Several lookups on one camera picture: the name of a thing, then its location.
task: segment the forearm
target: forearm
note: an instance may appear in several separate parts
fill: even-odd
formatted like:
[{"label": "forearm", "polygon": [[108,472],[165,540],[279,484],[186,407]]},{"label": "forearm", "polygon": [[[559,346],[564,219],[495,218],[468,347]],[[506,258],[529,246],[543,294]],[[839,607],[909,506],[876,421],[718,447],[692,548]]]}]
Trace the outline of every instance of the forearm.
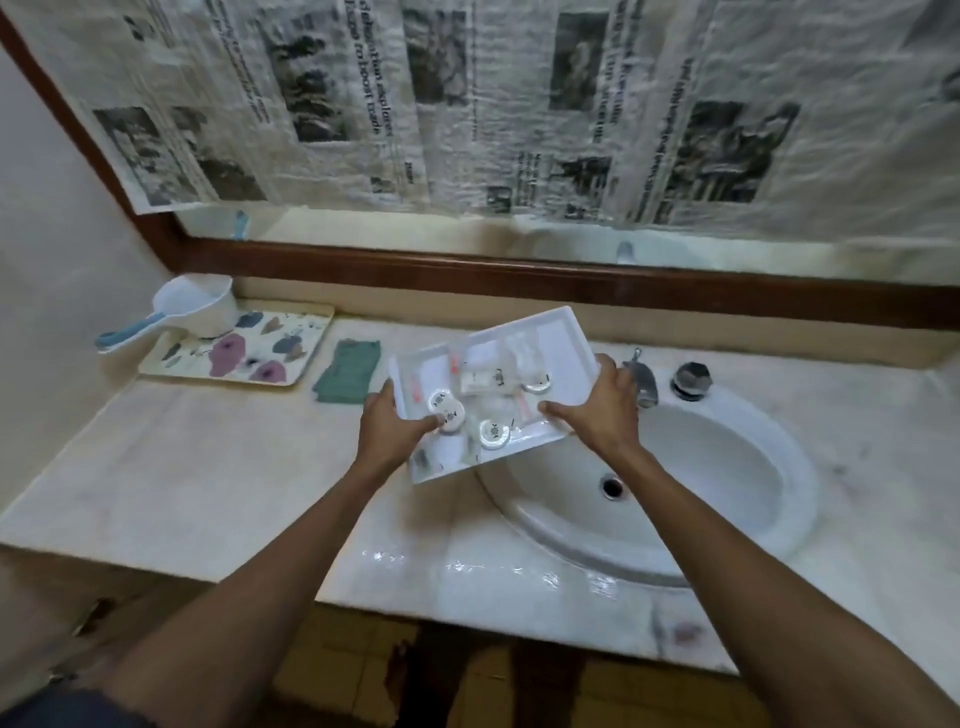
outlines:
[{"label": "forearm", "polygon": [[261,694],[382,473],[351,469],[249,562],[139,643],[104,691],[161,728],[234,724]]},{"label": "forearm", "polygon": [[956,725],[896,647],[763,551],[645,450],[611,456],[744,678],[791,722]]}]

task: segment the blue handle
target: blue handle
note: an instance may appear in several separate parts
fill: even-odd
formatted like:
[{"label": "blue handle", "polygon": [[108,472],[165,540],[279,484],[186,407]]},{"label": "blue handle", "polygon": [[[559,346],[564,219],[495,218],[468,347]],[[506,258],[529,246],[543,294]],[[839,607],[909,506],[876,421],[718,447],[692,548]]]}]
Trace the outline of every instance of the blue handle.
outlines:
[{"label": "blue handle", "polygon": [[140,333],[140,331],[142,331],[144,328],[150,327],[153,324],[162,321],[166,317],[167,315],[165,313],[158,311],[157,313],[150,314],[145,319],[140,319],[135,324],[130,324],[128,327],[121,328],[119,331],[108,331],[107,333],[102,333],[95,341],[97,349],[111,349],[117,344],[122,344],[123,342],[127,341],[127,339],[130,339],[136,334]]}]

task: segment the sink drain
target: sink drain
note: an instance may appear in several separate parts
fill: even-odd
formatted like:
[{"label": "sink drain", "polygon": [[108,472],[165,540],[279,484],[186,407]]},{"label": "sink drain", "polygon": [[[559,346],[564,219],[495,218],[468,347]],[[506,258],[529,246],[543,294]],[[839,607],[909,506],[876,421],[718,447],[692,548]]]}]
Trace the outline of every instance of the sink drain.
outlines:
[{"label": "sink drain", "polygon": [[600,478],[600,492],[607,500],[621,500],[627,494],[627,486],[613,473]]}]

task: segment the bathroom counter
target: bathroom counter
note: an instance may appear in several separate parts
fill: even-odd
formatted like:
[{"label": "bathroom counter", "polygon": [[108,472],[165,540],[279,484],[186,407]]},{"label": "bathroom counter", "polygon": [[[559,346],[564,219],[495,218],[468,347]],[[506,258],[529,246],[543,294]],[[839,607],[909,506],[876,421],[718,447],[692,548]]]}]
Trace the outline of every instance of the bathroom counter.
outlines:
[{"label": "bathroom counter", "polygon": [[[379,385],[390,353],[461,333],[341,318],[295,387],[142,377],[0,517],[0,543],[219,581],[330,488],[356,452],[360,407],[320,404],[310,392],[336,342],[379,339]],[[617,360],[633,350],[594,348]],[[670,368],[691,359],[776,417],[818,468],[821,515],[789,565],[960,698],[960,402],[923,372],[643,354]],[[421,485],[405,468],[395,473],[317,599],[733,671],[691,591],[567,563],[515,530],[470,471]]]}]

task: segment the plastic scoop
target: plastic scoop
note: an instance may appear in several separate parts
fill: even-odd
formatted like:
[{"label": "plastic scoop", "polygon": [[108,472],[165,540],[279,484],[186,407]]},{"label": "plastic scoop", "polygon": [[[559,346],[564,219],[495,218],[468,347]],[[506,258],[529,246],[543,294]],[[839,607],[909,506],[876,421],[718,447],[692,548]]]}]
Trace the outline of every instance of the plastic scoop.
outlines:
[{"label": "plastic scoop", "polygon": [[116,351],[160,327],[185,328],[202,339],[227,333],[237,323],[233,279],[206,273],[188,273],[168,280],[154,295],[154,312],[145,319],[96,339],[100,353]]}]

